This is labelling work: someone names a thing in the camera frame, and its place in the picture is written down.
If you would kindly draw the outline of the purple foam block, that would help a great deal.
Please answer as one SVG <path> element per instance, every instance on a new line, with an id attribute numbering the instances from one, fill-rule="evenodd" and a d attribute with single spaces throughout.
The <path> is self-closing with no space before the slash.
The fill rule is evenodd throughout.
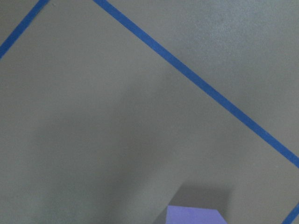
<path id="1" fill-rule="evenodd" d="M 166 224 L 226 224 L 217 210 L 169 205 Z"/>

